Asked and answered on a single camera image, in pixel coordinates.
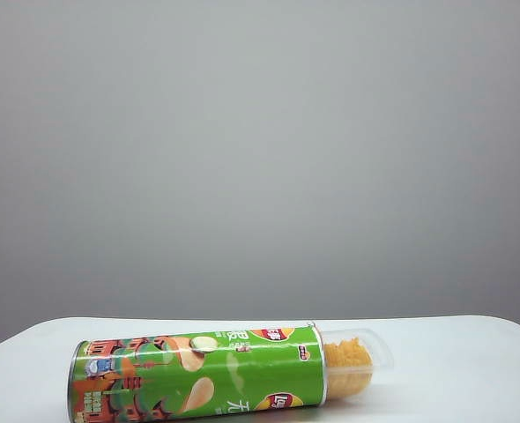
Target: white tabletop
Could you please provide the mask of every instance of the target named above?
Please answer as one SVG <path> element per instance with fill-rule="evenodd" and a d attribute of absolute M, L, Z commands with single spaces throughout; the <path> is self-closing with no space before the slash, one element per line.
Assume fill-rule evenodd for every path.
<path fill-rule="evenodd" d="M 0 423 L 66 423 L 71 355 L 83 339 L 234 330 L 306 321 L 183 321 L 74 317 L 40 323 L 0 344 Z M 520 325 L 476 315 L 316 321 L 322 330 L 369 328 L 395 367 L 356 400 L 320 408 L 257 412 L 220 423 L 287 421 L 520 421 Z"/>

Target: gray wall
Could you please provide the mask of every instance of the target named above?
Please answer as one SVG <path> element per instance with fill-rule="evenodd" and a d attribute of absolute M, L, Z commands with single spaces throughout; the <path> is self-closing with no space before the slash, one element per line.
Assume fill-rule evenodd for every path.
<path fill-rule="evenodd" d="M 0 1 L 0 341 L 461 313 L 520 323 L 520 1 Z"/>

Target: orange chips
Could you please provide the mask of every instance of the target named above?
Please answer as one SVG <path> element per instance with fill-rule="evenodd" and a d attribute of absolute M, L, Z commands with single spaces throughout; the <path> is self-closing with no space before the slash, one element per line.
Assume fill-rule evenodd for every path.
<path fill-rule="evenodd" d="M 342 341 L 339 345 L 324 344 L 324 358 L 329 369 L 327 398 L 343 398 L 358 394 L 368 386 L 372 378 L 371 370 L 364 367 L 372 365 L 368 350 L 358 343 L 357 338 Z M 333 367 L 361 367 L 360 372 L 332 372 Z"/>

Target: lay's logo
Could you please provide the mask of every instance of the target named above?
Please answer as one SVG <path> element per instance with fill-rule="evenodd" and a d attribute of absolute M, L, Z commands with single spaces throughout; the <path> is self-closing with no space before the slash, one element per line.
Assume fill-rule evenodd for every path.
<path fill-rule="evenodd" d="M 294 330 L 294 328 L 256 329 L 253 330 L 252 333 L 254 333 L 257 337 L 278 342 L 288 339 Z"/>
<path fill-rule="evenodd" d="M 270 394 L 256 406 L 255 411 L 269 410 L 274 408 L 289 408 L 300 407 L 303 401 L 294 394 L 289 392 L 278 392 L 277 394 Z"/>
<path fill-rule="evenodd" d="M 297 345 L 297 349 L 299 350 L 299 360 L 307 361 L 311 358 L 311 354 L 307 351 L 307 347 L 305 345 Z"/>

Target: transparent cap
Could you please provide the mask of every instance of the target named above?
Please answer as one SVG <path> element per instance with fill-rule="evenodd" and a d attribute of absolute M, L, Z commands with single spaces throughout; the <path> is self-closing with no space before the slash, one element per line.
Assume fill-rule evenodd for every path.
<path fill-rule="evenodd" d="M 360 394 L 376 371 L 393 367 L 389 347 L 371 330 L 319 330 L 319 334 L 327 399 Z"/>

